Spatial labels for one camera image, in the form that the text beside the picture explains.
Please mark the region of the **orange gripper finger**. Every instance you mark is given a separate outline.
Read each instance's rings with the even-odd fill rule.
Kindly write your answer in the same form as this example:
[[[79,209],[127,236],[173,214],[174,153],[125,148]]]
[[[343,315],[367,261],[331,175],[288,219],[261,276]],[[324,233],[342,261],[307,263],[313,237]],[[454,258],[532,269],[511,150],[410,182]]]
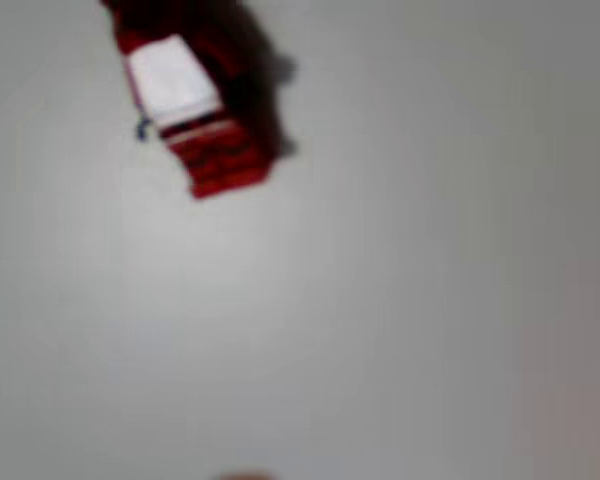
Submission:
[[[540,479],[600,479],[600,253],[562,254],[525,284],[521,377]]]

